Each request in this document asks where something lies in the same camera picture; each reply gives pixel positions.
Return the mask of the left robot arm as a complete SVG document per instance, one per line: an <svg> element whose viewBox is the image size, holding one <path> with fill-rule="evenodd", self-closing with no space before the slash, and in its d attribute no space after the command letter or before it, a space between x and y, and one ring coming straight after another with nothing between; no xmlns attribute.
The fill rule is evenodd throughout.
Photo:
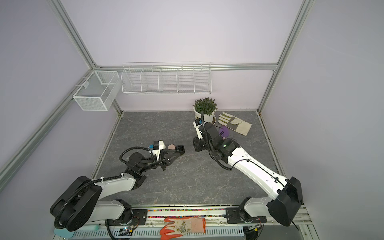
<svg viewBox="0 0 384 240"><path fill-rule="evenodd" d="M166 170L185 152L183 145L166 147L162 141L147 148L128 148L119 156L120 162L127 167L124 172L97 179L80 176L66 189L50 208L55 218L54 227L74 232L84 225L100 221L122 226L140 225L141 218L135 216L132 206L126 201L103 199L139 188L146 179L144 172L158 167Z"/></svg>

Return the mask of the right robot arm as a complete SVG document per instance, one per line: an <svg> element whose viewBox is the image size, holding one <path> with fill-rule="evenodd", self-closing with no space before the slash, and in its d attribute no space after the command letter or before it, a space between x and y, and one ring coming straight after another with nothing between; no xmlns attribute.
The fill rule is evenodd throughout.
<svg viewBox="0 0 384 240"><path fill-rule="evenodd" d="M197 118L194 123L197 136L193 139L196 152L207 150L210 157L227 171L237 169L266 193L266 198L247 197L237 208L227 208L227 221L236 223L266 223L271 217L288 227L304 204L301 182L270 170L261 164L231 138L223 138L212 123Z"/></svg>

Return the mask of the black earbud charging case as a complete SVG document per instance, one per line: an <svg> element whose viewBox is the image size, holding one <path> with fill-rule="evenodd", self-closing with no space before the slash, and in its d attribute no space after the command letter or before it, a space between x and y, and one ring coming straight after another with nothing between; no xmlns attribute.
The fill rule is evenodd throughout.
<svg viewBox="0 0 384 240"><path fill-rule="evenodd" d="M185 152L185 146L184 145L177 145L175 147L175 150L177 153L184 153Z"/></svg>

